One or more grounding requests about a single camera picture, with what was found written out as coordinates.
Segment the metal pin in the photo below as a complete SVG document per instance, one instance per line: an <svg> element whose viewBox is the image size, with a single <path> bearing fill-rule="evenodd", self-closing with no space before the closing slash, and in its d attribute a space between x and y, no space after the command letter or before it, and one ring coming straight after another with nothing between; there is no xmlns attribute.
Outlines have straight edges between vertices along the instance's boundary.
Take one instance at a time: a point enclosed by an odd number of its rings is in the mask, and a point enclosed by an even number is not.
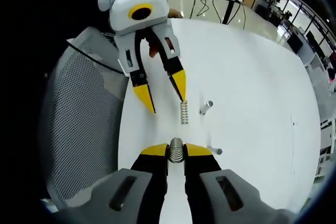
<svg viewBox="0 0 336 224"><path fill-rule="evenodd" d="M205 115L205 113L212 107L212 105L214 105L212 101L207 101L206 104L202 108L200 108L198 112L200 113L200 115Z"/></svg>
<svg viewBox="0 0 336 224"><path fill-rule="evenodd" d="M220 148L213 148L211 146L207 147L212 153L220 155L221 153L223 153L223 150Z"/></svg>

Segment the metal cylinder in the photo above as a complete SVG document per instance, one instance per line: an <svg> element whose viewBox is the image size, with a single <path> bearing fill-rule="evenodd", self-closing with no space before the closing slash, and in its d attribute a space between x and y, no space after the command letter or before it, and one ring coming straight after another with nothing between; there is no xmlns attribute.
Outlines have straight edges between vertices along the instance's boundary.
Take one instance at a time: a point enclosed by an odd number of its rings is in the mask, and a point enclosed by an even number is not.
<svg viewBox="0 0 336 224"><path fill-rule="evenodd" d="M172 163L180 163L184 161L183 142L180 138L175 137L171 140L168 159Z"/></svg>
<svg viewBox="0 0 336 224"><path fill-rule="evenodd" d="M207 101L206 104L201 107L198 112L200 113L200 115L205 115L205 113L212 107L212 105L214 105L212 101Z"/></svg>
<svg viewBox="0 0 336 224"><path fill-rule="evenodd" d="M208 146L207 147L213 154L217 154L220 155L221 153L223 153L223 150L220 148L213 148L212 146Z"/></svg>

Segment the person's hand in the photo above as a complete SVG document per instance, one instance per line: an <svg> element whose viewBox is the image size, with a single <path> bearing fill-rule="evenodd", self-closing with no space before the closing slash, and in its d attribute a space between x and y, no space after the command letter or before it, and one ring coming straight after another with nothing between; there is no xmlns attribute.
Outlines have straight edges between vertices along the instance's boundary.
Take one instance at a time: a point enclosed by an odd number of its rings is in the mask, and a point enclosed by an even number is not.
<svg viewBox="0 0 336 224"><path fill-rule="evenodd" d="M168 18L183 18L183 16L179 10L170 8L169 13L168 13Z"/></svg>
<svg viewBox="0 0 336 224"><path fill-rule="evenodd" d="M168 13L168 18L183 18L183 17L182 17L181 12L179 10L175 10L175 9L170 8L169 13ZM149 56L151 58L154 58L155 55L158 52L157 46L150 39L146 38L146 40L149 43ZM168 44L169 48L174 49L171 41L169 39L166 39L166 41L167 41L167 44Z"/></svg>
<svg viewBox="0 0 336 224"><path fill-rule="evenodd" d="M150 39L146 38L146 40L147 40L147 42L148 42L148 44L149 44L149 56L150 56L151 58L154 58L155 55L159 52L158 49L157 49L157 46L156 46L155 43L154 43L153 41L151 41ZM167 44L168 44L168 46L169 46L169 49L170 49L170 50L171 50L171 49L174 49L174 47L173 47L171 41L170 41L168 38L166 38L166 41L167 41Z"/></svg>

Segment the table leg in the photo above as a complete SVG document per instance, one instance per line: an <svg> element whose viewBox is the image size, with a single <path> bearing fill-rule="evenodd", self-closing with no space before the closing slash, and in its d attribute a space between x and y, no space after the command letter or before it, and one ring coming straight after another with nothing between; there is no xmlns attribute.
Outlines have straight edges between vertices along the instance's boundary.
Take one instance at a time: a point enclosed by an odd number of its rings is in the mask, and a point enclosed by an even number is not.
<svg viewBox="0 0 336 224"><path fill-rule="evenodd" d="M234 4L235 4L234 1L229 0L229 4L228 4L228 6L227 6L227 9L226 9L225 16L224 16L224 19L223 19L222 24L227 25L227 22L229 21L230 14L231 14L231 12L232 12L232 8L233 8L233 5L234 5Z"/></svg>
<svg viewBox="0 0 336 224"><path fill-rule="evenodd" d="M190 13L189 19L193 16L193 11L194 11L194 7L195 7L195 3L196 3L196 0L194 0L193 8L191 9L191 13Z"/></svg>

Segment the mesh chair back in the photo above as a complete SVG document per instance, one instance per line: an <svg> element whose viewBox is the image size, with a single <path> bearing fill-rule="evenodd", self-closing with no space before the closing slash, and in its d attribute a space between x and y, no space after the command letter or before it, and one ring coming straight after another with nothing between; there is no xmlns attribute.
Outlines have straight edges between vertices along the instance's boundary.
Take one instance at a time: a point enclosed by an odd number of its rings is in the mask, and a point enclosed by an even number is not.
<svg viewBox="0 0 336 224"><path fill-rule="evenodd" d="M118 50L87 28L71 42L118 69ZM118 138L128 79L68 48L50 77L39 140L47 189L58 209L90 199L91 188L118 169Z"/></svg>

